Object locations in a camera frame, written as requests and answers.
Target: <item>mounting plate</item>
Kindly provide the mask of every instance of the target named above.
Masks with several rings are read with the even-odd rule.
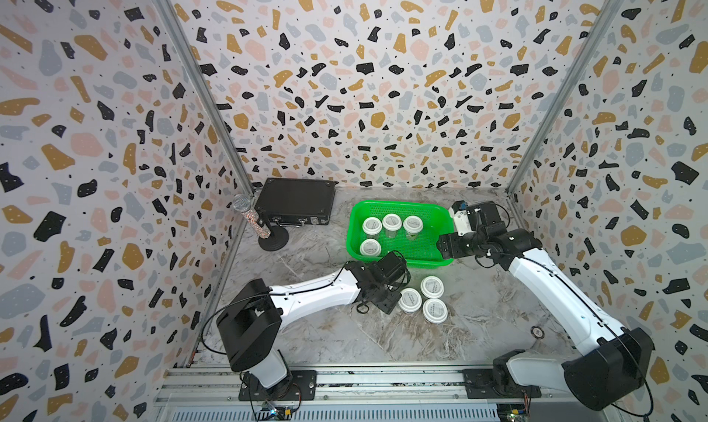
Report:
[[[300,400],[298,395],[300,391],[302,392],[303,401],[314,400],[314,390],[317,388],[316,370],[290,370],[290,373],[292,374],[292,384],[285,396],[280,397],[278,400],[298,401]],[[246,384],[246,388],[242,386],[239,392],[239,400],[242,402],[273,400],[277,397],[270,396],[268,390],[261,387],[261,382],[251,373],[243,374],[243,383]]]
[[[493,369],[491,368],[473,368],[462,371],[462,377],[465,379],[467,399],[523,399],[524,390],[526,390],[528,396],[533,399],[541,397],[541,389],[535,385],[528,387],[522,387],[521,385],[516,385],[511,388],[508,387],[507,392],[501,394],[495,390],[495,388],[499,388],[494,385],[492,371]]]

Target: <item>white cup lid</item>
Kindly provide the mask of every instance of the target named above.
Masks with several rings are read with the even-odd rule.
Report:
[[[420,283],[420,291],[423,292],[426,297],[437,299],[445,292],[445,286],[439,277],[428,276]]]
[[[359,246],[362,256],[378,256],[381,254],[381,244],[376,239],[367,239]]]
[[[382,222],[384,224],[384,228],[390,232],[395,232],[401,228],[401,217],[395,213],[389,213],[384,216],[384,220]]]
[[[401,290],[401,299],[399,299],[399,307],[406,313],[412,313],[420,308],[423,299],[420,297],[418,290],[414,288],[404,288]]]
[[[403,221],[403,228],[409,233],[420,233],[423,229],[423,220],[417,216],[408,216]]]
[[[364,233],[367,234],[378,234],[381,232],[381,227],[381,220],[374,216],[367,217],[364,224],[361,226]]]
[[[423,304],[423,316],[433,324],[441,324],[447,319],[447,306],[439,299],[429,299]]]

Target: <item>metal bracket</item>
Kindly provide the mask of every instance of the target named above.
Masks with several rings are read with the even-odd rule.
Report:
[[[271,396],[267,389],[261,387],[261,382],[251,373],[243,374],[243,383],[239,392],[239,400],[248,401],[311,401],[314,400],[314,391],[317,388],[316,370],[290,370],[292,383],[283,396]]]

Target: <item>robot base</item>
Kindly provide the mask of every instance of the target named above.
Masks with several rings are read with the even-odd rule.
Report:
[[[239,400],[242,402],[298,401],[301,399],[300,395],[298,395],[300,392],[302,392],[303,401],[311,401],[314,400],[314,390],[317,388],[317,372],[315,370],[290,370],[288,377],[269,389],[261,387],[261,382],[258,381],[256,376],[251,373],[244,373],[243,384],[246,387],[244,388],[242,385],[239,392]]]

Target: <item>sparkly microphone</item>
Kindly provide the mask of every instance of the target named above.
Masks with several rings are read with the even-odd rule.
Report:
[[[232,208],[243,214],[258,235],[258,244],[266,251],[280,250],[288,243],[288,230],[280,225],[268,224],[251,206],[251,198],[243,193],[234,196]]]

